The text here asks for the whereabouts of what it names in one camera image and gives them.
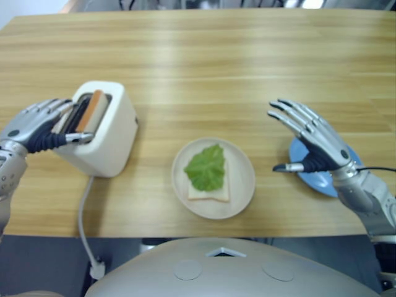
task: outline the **blue plate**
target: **blue plate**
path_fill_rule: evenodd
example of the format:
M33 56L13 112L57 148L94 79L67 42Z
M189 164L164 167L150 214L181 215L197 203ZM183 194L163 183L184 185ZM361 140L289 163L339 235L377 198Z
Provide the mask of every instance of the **blue plate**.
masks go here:
M356 164L362 165L359 156L348 146L352 160ZM297 138L294 138L289 147L289 158L291 162L299 162L308 154L306 146ZM337 197L337 192L333 187L333 179L328 171L304 173L299 172L298 176L311 188L325 195Z

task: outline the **plate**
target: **plate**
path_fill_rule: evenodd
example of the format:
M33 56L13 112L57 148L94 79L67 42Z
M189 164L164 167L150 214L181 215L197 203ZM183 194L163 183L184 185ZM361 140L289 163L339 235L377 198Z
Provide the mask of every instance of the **plate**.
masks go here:
M188 200L189 179L183 169L195 154L215 144L223 148L228 163L230 201ZM214 220L230 218L244 210L253 198L256 185L256 176L248 157L231 142L219 138L201 138L187 144L174 159L171 174L173 189L184 206L201 217Z
M362 165L359 156L348 146L352 160L356 164ZM297 138L294 138L289 147L289 158L291 162L299 162L308 154L306 146ZM298 176L311 188L325 195L337 197L337 192L333 187L333 179L328 171L305 173L299 172Z

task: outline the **lettuce leaf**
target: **lettuce leaf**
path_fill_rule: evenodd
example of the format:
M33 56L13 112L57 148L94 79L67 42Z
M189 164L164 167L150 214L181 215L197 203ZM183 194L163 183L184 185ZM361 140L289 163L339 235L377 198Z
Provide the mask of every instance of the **lettuce leaf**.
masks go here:
M193 156L184 172L197 190L213 191L223 187L224 162L223 149L216 144Z

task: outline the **robotic arm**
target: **robotic arm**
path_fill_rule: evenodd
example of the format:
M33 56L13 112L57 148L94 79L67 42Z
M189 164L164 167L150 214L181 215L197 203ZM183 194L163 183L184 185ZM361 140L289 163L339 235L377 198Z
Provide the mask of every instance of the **robotic arm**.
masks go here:
M22 110L0 134L0 241L10 217L11 197L27 168L28 153L75 142L85 143L91 133L55 134L54 125L70 111L70 100L53 99Z
M303 104L278 99L270 105L287 116L274 111L268 111L268 115L282 122L309 150L301 162L277 165L273 170L329 170L338 198L359 216L370 237L396 235L395 197L381 178L360 170L332 126Z

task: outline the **wooden plate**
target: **wooden plate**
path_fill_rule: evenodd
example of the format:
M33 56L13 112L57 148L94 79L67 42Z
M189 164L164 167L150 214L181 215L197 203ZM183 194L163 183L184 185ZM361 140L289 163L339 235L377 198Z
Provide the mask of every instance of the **wooden plate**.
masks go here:
M215 144L224 149L228 162L230 201L188 200L189 180L183 169L195 154ZM201 138L187 144L174 159L171 174L173 189L184 206L201 217L214 220L230 218L244 210L253 198L256 185L252 163L245 153L231 142L219 138Z

